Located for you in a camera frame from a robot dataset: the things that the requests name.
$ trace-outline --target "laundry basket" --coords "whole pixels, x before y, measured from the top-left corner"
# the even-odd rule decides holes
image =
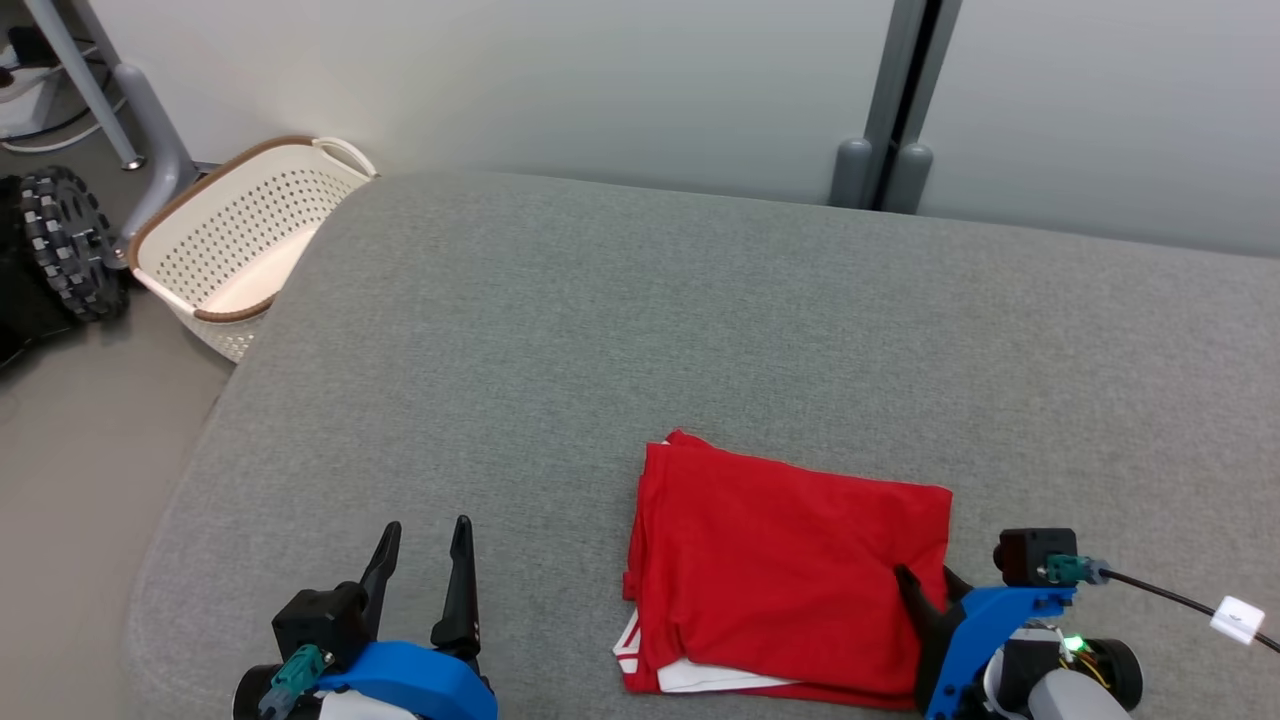
[[[142,225],[129,268],[192,332],[239,363],[316,228],[374,177],[369,159],[340,140],[270,140]]]

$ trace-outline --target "gray cushion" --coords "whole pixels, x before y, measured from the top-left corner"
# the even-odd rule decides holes
[[[873,717],[627,696],[611,653],[643,445],[955,491],[1001,528],[1280,615],[1280,264],[1028,229],[513,176],[385,178],[325,222],[227,387],[138,580],[146,717],[220,719],[269,620],[404,524],[384,638],[426,642],[475,521],[484,671],[512,717]],[[850,612],[858,612],[850,607]],[[1139,717],[1268,716],[1280,657],[1112,583]],[[858,642],[858,638],[833,638]]]

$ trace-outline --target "folded red shirt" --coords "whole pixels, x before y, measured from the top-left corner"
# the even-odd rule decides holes
[[[627,688],[911,707],[919,641],[893,568],[942,606],[950,511],[941,487],[817,473],[680,430],[649,445],[623,575],[637,632],[614,648]],[[680,679],[701,666],[762,679]]]

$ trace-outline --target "brown basket rim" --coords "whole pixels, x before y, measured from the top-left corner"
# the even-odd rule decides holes
[[[223,163],[221,165],[218,167],[218,169],[209,173],[209,176],[206,176],[200,182],[192,183],[191,187],[182,191],[182,195],[170,200],[169,204],[161,208],[159,213],[151,215],[151,218],[146,223],[142,223],[142,227],[138,228],[138,232],[133,234],[133,240],[129,241],[129,252],[128,252],[129,270],[138,272],[142,269],[141,266],[138,266],[138,250],[142,247],[142,242],[146,241],[147,236],[151,234],[151,232],[156,229],[156,227],[159,227],[160,223],[169,219],[169,215],[173,215],[175,211],[178,211],[178,208],[186,205],[192,197],[195,197],[202,190],[209,187],[211,183],[216,182],[223,176],[230,173],[232,170],[243,165],[244,163],[248,163],[250,160],[261,155],[262,152],[266,152],[268,150],[274,150],[276,147],[283,147],[285,145],[312,145],[314,141],[315,141],[314,137],[306,135],[287,135],[284,137],[276,137],[273,140],[268,140],[265,142],[260,142],[253,147],[250,147],[248,150],[232,158],[227,163]],[[259,302],[257,305],[246,307],[244,310],[236,310],[233,313],[209,313],[197,309],[195,316],[197,320],[204,320],[206,323],[239,323],[242,320],[252,318],[253,315],[260,315],[265,313],[266,309],[271,306],[273,301],[275,301],[275,295],[271,295],[271,297],[268,297],[266,300]]]

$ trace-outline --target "green connector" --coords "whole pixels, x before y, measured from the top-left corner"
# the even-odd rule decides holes
[[[1093,559],[1082,555],[1050,555],[1044,570],[1048,582],[1055,585],[1087,583],[1093,577]]]
[[[262,720],[283,720],[302,693],[316,687],[316,680],[325,669],[325,656],[314,644],[297,650],[280,671],[271,678],[271,689],[257,703],[257,715]]]

